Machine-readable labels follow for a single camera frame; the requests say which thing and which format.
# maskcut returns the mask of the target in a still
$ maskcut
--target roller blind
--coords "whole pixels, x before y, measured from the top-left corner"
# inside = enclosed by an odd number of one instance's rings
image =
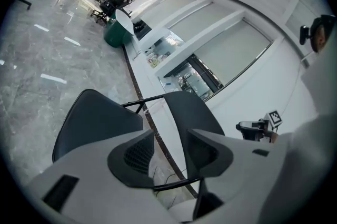
[[[141,19],[147,23],[150,28],[154,28],[159,22],[194,1],[195,0],[165,0],[149,11],[145,11]]]
[[[229,15],[231,12],[231,10],[219,4],[208,4],[179,21],[171,27],[170,30],[187,42],[204,29]]]
[[[240,21],[220,33],[195,55],[226,85],[247,67],[270,43],[259,31]]]

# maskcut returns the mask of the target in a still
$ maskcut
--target chair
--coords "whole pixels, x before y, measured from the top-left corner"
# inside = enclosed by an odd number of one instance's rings
[[[138,113],[115,103],[103,94],[86,89],[69,110],[58,133],[52,160],[82,145],[143,129]]]
[[[198,181],[200,171],[207,166],[211,168],[206,169],[206,175],[214,175],[212,165],[209,164],[217,165],[226,158],[214,152],[226,150],[217,150],[217,144],[195,139],[191,133],[193,129],[199,129],[224,135],[223,130],[202,99],[185,91],[175,91],[119,105],[93,89],[84,90],[69,110],[57,136],[53,162],[80,146],[143,130],[143,120],[138,113],[146,102],[161,98],[165,99],[175,120],[185,154],[188,178],[155,186],[154,190],[173,189]],[[139,105],[136,112],[126,108],[133,105]],[[151,151],[153,143],[151,145],[150,141],[147,141],[143,149],[147,150],[146,147]]]
[[[102,0],[100,3],[102,12],[93,10],[90,16],[97,17],[96,23],[103,21],[105,24],[107,24],[107,18],[112,17],[116,9],[123,10],[122,8],[131,2],[132,0],[127,0],[126,2],[124,2],[124,0]]]

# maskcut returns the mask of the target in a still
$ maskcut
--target window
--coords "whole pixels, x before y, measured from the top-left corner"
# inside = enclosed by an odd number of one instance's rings
[[[195,55],[190,56],[160,81],[166,92],[183,90],[206,100],[223,87],[216,76]]]
[[[167,29],[164,36],[156,41],[156,43],[145,52],[147,55],[147,62],[152,68],[155,68],[184,43],[183,40]]]
[[[242,20],[159,79],[167,93],[184,90],[207,101],[238,78],[271,44],[262,32]]]

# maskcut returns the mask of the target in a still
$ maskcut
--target trash can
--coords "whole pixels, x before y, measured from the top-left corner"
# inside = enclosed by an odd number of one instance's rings
[[[128,31],[116,20],[115,14],[107,22],[104,29],[104,40],[112,47],[120,47],[123,44],[123,37],[129,34]]]

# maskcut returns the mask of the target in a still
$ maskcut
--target gray marble floor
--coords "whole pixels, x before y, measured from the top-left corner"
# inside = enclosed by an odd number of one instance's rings
[[[81,91],[96,89],[120,104],[138,99],[122,49],[103,40],[91,10],[83,0],[35,0],[29,11],[14,2],[2,25],[0,142],[23,185],[52,164],[56,136]],[[149,173],[160,185],[174,172],[155,147]],[[185,188],[157,197],[167,208],[193,198]]]

